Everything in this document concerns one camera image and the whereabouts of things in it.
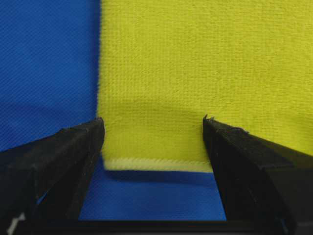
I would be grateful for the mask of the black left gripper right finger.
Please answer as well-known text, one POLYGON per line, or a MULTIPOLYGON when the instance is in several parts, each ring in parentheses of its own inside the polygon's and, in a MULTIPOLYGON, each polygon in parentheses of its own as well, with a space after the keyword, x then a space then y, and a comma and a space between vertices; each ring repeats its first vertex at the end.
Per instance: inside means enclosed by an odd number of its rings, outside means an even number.
POLYGON ((313 158, 214 118, 203 141, 227 224, 235 233, 310 235, 313 158))

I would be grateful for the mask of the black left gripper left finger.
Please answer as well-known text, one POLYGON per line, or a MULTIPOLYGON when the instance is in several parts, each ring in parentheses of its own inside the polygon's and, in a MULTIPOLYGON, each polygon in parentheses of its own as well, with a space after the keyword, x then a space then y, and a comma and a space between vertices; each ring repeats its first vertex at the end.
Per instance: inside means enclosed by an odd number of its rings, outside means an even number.
POLYGON ((76 220, 104 143, 101 118, 0 154, 0 232, 13 220, 76 220))

